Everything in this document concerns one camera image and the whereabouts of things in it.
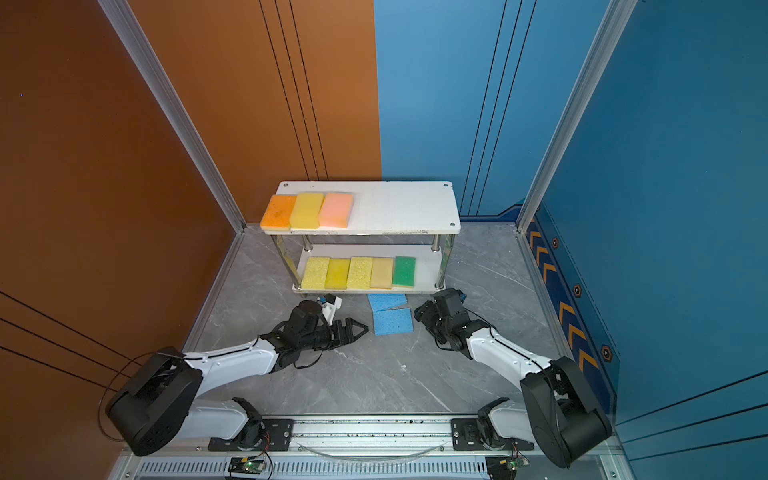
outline blue wall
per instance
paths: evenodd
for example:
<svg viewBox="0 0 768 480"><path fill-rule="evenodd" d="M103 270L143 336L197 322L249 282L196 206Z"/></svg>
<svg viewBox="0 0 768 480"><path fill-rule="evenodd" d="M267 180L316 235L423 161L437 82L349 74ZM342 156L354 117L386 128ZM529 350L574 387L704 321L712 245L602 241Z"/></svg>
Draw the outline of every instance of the blue wall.
<svg viewBox="0 0 768 480"><path fill-rule="evenodd" d="M665 407L768 369L767 19L765 2L638 2L545 195L620 355L640 480L764 476L747 452L765 440L740 440L768 433L768 375Z"/></svg>
<svg viewBox="0 0 768 480"><path fill-rule="evenodd" d="M520 202L607 4L376 0L384 179L450 180L464 215Z"/></svg>

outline orange wall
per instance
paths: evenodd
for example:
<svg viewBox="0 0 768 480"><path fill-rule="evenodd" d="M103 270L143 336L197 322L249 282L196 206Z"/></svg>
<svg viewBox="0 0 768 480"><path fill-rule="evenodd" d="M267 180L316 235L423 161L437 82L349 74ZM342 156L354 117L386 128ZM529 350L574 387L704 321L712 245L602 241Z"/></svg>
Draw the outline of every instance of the orange wall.
<svg viewBox="0 0 768 480"><path fill-rule="evenodd" d="M96 1L3 2L0 45L0 472L103 478L103 386L181 347L234 233Z"/></svg>
<svg viewBox="0 0 768 480"><path fill-rule="evenodd" d="M380 180L373 0L130 0L246 220L281 180Z"/></svg>

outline dark blue floor border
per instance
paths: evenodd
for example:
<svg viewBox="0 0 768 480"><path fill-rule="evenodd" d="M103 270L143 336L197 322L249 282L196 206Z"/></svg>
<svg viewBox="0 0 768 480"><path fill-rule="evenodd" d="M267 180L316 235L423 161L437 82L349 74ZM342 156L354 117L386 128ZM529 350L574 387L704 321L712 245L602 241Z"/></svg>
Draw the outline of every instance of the dark blue floor border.
<svg viewBox="0 0 768 480"><path fill-rule="evenodd" d="M516 222L521 208L523 208L522 204L516 204L499 215L465 215L459 219L462 222Z"/></svg>
<svg viewBox="0 0 768 480"><path fill-rule="evenodd" d="M614 419L619 357L583 282L578 276L574 277L576 269L546 207L535 214L526 229L525 239L574 360L584 372L605 412Z"/></svg>

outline orange sponge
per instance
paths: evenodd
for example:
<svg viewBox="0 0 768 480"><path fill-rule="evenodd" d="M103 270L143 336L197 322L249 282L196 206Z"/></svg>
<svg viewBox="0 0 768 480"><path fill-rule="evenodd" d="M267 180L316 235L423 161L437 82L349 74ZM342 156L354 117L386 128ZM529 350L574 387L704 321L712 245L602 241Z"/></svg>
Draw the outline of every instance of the orange sponge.
<svg viewBox="0 0 768 480"><path fill-rule="evenodd" d="M317 220L321 227L346 228L352 211L351 194L327 194Z"/></svg>
<svg viewBox="0 0 768 480"><path fill-rule="evenodd" d="M262 230L290 230L290 214L295 203L295 195L273 195L261 218Z"/></svg>

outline black stripe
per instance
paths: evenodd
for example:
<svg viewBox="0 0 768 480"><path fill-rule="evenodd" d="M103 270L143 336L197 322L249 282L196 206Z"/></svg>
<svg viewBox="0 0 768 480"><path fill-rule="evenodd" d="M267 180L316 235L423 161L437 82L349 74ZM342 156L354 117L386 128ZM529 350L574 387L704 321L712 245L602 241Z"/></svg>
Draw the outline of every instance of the black stripe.
<svg viewBox="0 0 768 480"><path fill-rule="evenodd" d="M478 180L480 180L480 172L482 171L482 161L485 156L485 149L488 147L488 138L491 136L491 128L493 127L493 118L496 116L496 107L498 106L498 96L502 92L502 85L504 84L504 74L507 72L507 62L509 62L509 52L512 50L512 42L515 40L515 32L518 30L518 20L520 19L520 11L523 8L523 2L520 0L520 6L518 7L518 16L515 17L515 26L512 28L512 36L509 38L509 47L507 48L507 58L504 59L504 69L502 70L502 79L498 83L498 90L496 91L496 100L493 102L493 112L491 113L491 123L488 124L488 133L485 134L485 144L483 144L482 155L480 155L480 165L478 166L478 176L475 178L475 187L472 188L472 198L469 200L469 210L467 213L472 212L472 202L475 201L475 192L478 189Z"/></svg>
<svg viewBox="0 0 768 480"><path fill-rule="evenodd" d="M71 376L73 376L73 377L75 377L75 378L78 378L78 379L80 379L80 380L85 380L85 381L86 381L86 382L88 382L88 383L93 383L93 384L94 384L94 385L96 385L96 386L100 386L102 389L106 389L106 388L107 388L107 386L106 386L106 385L102 385L102 384L100 384L99 382L94 382L93 380L89 380L89 379L86 379L86 378L85 378L85 377L83 377L83 376L79 376L79 375L77 375L77 374L75 374L75 373L72 373L72 372L68 372L67 370L62 370L62 369L58 368L57 366L53 366L53 365L51 365L51 364L49 364L49 363L46 363L46 362L42 362L41 360L38 360L38 359L33 359L33 358L32 358L32 357L30 357L30 356L26 356L26 355L25 355L25 354L23 354L23 353L19 353L19 352L16 352L16 351L14 351L14 350L11 350L11 349L9 349L9 348L5 348L5 347L4 347L4 346L2 346L2 345L0 345L0 349L3 349L3 350L5 350L6 352L14 353L15 355L18 355L18 356L20 356L20 357L26 358L27 360L31 360L32 362L36 362L36 363L39 363L40 365L45 365L45 366L47 366L47 367L51 367L51 368L52 368L52 369L54 369L54 370L58 370L59 372L62 372L62 373L66 373L67 375L71 375ZM112 389L112 388L110 388L110 390L111 390L111 391L113 391L113 392L117 392L117 390L115 390L115 389Z"/></svg>
<svg viewBox="0 0 768 480"><path fill-rule="evenodd" d="M312 108L312 116L315 119L315 131L317 132L317 142L320 144L320 156L323 158L323 168L326 169L326 180L330 180L328 177L328 165L326 165L326 154L323 151L323 139L320 137L320 129L317 125L317 114L315 113L315 104L312 101L312 89L310 88L310 79L306 75L306 65L304 64L304 53L301 51L301 41L299 40L299 29L296 27L296 16L293 14L293 0L288 2L290 5L290 16L293 18L293 29L296 30L296 43L299 44L299 55L301 56L301 66L304 69L304 79L306 80L306 90L310 93L310 107Z"/></svg>
<svg viewBox="0 0 768 480"><path fill-rule="evenodd" d="M766 407L766 406L768 406L768 403L764 403L762 405L755 405L754 407L749 407L748 409L742 409L742 410L737 410L737 411L731 412L731 413L725 413L723 415L718 415L716 417L712 417L711 419L699 420L698 422L689 423L687 425L681 425L679 427L675 427L673 429L667 429L667 430L664 430L662 432L651 433L650 435L643 435L641 437L637 437L636 439L627 440L627 441L622 440L621 443L629 443L629 442L634 442L635 440L647 439L648 437L652 437L652 436L656 436L656 435L661 435L662 433L669 433L669 432L673 432L675 430L680 430L680 429L685 429L687 427L692 427L694 425L700 425L702 423L712 422L713 420L719 420L719 419L724 419L726 417L730 417L730 416L733 416L733 415L739 415L740 413L751 412L752 410L761 409L761 408Z"/></svg>
<svg viewBox="0 0 768 480"><path fill-rule="evenodd" d="M491 166L493 165L493 157L496 155L496 146L498 145L498 138L502 135L502 127L504 126L504 117L507 115L507 107L509 107L509 99L512 96L512 88L515 87L515 79L518 77L518 69L520 68L520 60L523 58L523 50L525 50L525 41L528 40L528 32L531 30L531 22L533 21L533 14L536 12L536 3L533 2L533 9L531 10L531 17L528 19L528 28L525 29L525 37L523 37L523 46L520 47L520 55L518 56L518 65L515 67L515 74L512 76L512 85L509 87L509 95L507 95L507 104L504 106L504 113L502 114L502 123L498 126L498 135L496 135L496 143L493 145L493 152L491 153L491 161L488 162L488 171L485 172L485 181L482 185L482 192L480 193L480 200L478 200L478 208L475 210L475 215L480 211L480 204L482 203L482 196L485 193L485 185L488 184L488 174L491 173Z"/></svg>
<svg viewBox="0 0 768 480"><path fill-rule="evenodd" d="M754 437L745 437L743 439L728 440L727 442L710 443L709 445L702 445L701 447L691 447L689 449L675 450L674 452L657 453L656 455L646 455L644 457L628 458L628 460L630 462L634 462L636 460L645 460L646 458L663 457L665 455L672 455L674 453L691 452L693 450L708 449L709 447L719 447L721 445L730 445L731 443L748 442L750 440L764 439L766 437L768 437L768 433L763 433L762 435L755 435Z"/></svg>
<svg viewBox="0 0 768 480"><path fill-rule="evenodd" d="M63 326L65 329L67 329L67 330L70 330L70 331L72 331L72 332L75 332L75 333L77 333L79 336L81 336L81 337L83 337L83 338L89 339L89 340L90 340L90 341L92 341L93 343L96 343L96 344L97 344L97 345L99 345L99 346L103 346L105 349L109 350L110 352L113 352L113 353L117 353L119 356L123 357L123 358L124 358L124 359L126 359L126 360L130 360L130 359L131 359L130 357L123 355L122 353L118 352L117 350L115 350L115 349L111 349L111 348L109 348L108 346L106 346L105 344L103 344L103 343L101 343L101 342L98 342L97 340L94 340L94 339L92 339L90 336L88 336L88 335L85 335L84 333L80 333L80 332L78 332L77 330L73 329L73 328L72 328L72 327L70 327L69 325L65 325L65 324L63 324L62 322L59 322L58 320L56 320L56 319L55 319L55 318L53 318L52 316L50 316L50 315L46 315L45 313L43 313L43 312L41 312L40 310L38 310L38 309L34 308L33 306L29 306L27 303L24 303L24 302L22 302L21 300L19 300L19 299L17 299L17 298L14 298L13 296L10 296L10 295L8 295L6 292L3 292L3 291L1 291L1 290L0 290L0 294L2 294L3 296L5 296L5 297L9 298L10 300L13 300L14 302L18 303L19 305L22 305L22 306L25 306L25 307L27 307L28 309L30 309L31 311L33 311L33 312L37 313L38 315L42 315L42 316L44 316L45 318L47 318L47 319L51 320L53 323L57 323L58 325L61 325L61 326Z"/></svg>
<svg viewBox="0 0 768 480"><path fill-rule="evenodd" d="M480 118L478 118L478 128L475 132L475 143L472 144L472 155L469 156L469 167L467 167L467 178L464 180L464 191L462 192L462 202L459 204L458 211L461 212L464 208L464 196L467 194L467 184L469 183L469 174L472 172L472 158L475 156L475 147L478 144L478 135L480 134L480 122L482 121L482 111L485 109L485 99L488 97L488 86L491 84L491 73L493 73L493 61L496 59L496 50L498 49L498 39L502 36L502 25L504 24L504 12L507 11L507 0L504 0L504 8L502 9L502 20L498 23L498 33L496 34L496 45L493 46L493 56L491 57L491 69L488 70L488 80L485 82L485 94L482 98L482 106L480 107Z"/></svg>
<svg viewBox="0 0 768 480"><path fill-rule="evenodd" d="M57 347L59 347L59 348L62 348L62 349L64 349L64 350L67 350L67 351L68 351L68 352L70 352L70 353L74 353L75 355L77 355L77 356L79 356L79 357L82 357L82 358L84 358L84 359L86 359L86 360L90 360L90 361L91 361L91 362L93 362L93 363L96 363L96 364L98 364L98 365L101 365L101 366L103 366L105 369L110 369L111 371L113 371L113 372L115 372L115 373L120 373L120 372L118 372L116 369L113 369L112 367L110 367L110 366L107 366L107 365L105 365L104 363L101 363L101 362L98 362L98 361L96 361L96 360L94 360L94 359L92 359L92 358L89 358L89 357L87 357L87 356L83 355L82 353L78 353L78 352L75 352L73 349L69 349L69 348L67 348L67 347L65 347L65 346L63 346L63 345L60 345L60 344L58 344L58 343L54 342L54 341L53 341L53 340L51 340L51 339L47 339L47 338L45 338L45 337L44 337L44 336L42 336L42 335L38 335L37 333L35 333L35 332L32 332L31 330L27 330L27 329L26 329L26 328L24 328L23 326L19 326L19 325L16 325L15 323L13 323L13 322L11 322L11 321L9 321L9 320L6 320L6 319L4 319L4 318L2 318L2 317L0 317L0 320L2 320L3 322L6 322L8 325L12 325L12 326L15 326L16 328L20 329L20 330L21 330L21 331L23 331L23 332L29 333L30 335L34 335L34 336L38 337L39 339L45 340L45 341L46 341L46 342L48 342L48 343L53 343L53 344L54 344L54 345L56 345Z"/></svg>
<svg viewBox="0 0 768 480"><path fill-rule="evenodd" d="M737 384L739 384L741 382L746 382L747 380L755 379L755 378L757 378L759 376L765 375L766 373L768 373L768 370L763 370L760 373L756 373L754 375L750 375L750 376L748 376L746 378L743 378L741 380L737 380L736 382L731 382L731 383L728 383L727 385L719 386L716 389L711 389L711 390L708 390L708 391L706 391L704 393L700 393L698 395L694 395L692 397L688 397L685 400L680 400L679 402L671 403L670 405L667 405L665 407L661 407L660 409L655 409L652 412L644 413L643 415L638 415L636 417L632 417L631 419L624 420L623 422L617 423L616 426L623 425L624 423L627 423L627 422L632 422L633 420L641 419L641 418L645 417L646 415L650 415L652 413L660 412L662 410L669 409L670 407L678 406L681 403L689 402L690 400L698 399L699 397L703 397L705 395L709 395L710 393L717 392L718 390L727 389L730 386L737 385Z"/></svg>
<svg viewBox="0 0 768 480"><path fill-rule="evenodd" d="M283 86L283 95L286 97L286 106L288 107L288 115L290 115L290 122L293 124L293 133L296 135L296 145L299 147L299 154L301 155L301 161L304 163L304 172L306 172L306 179L310 179L310 171L306 168L306 160L304 160L304 152L301 150L301 142L299 142L299 131L296 129L296 122L293 120L293 112L290 110L290 103L288 102L288 92L286 92L286 85L283 83L283 74L280 73L280 64L277 63L277 53L275 53L275 45L272 43L272 35L270 35L270 26L266 24L266 15L264 14L264 5L259 0L259 7L261 7L261 16L264 17L264 27L266 28L266 36L270 39L270 47L272 47L272 55L275 58L275 66L277 67L277 74L280 76L280 84Z"/></svg>
<svg viewBox="0 0 768 480"><path fill-rule="evenodd" d="M301 95L299 95L299 84L296 83L296 74L293 73L293 62L290 59L290 50L288 50L288 41L286 40L286 31L283 30L283 20L280 18L280 9L277 7L277 0L275 0L275 10L277 10L277 21L280 23L280 31L283 33L283 43L286 46L286 55L288 55L288 65L290 66L290 74L293 77L293 87L296 89L296 99L299 102L301 119L304 121L304 131L306 131L306 142L310 144L310 153L312 154L312 163L315 165L315 175L317 176L317 180L319 180L320 173L317 171L317 162L315 161L315 150L312 148L312 139L310 139L310 129L309 127L306 126L306 117L304 116L304 107L301 105Z"/></svg>

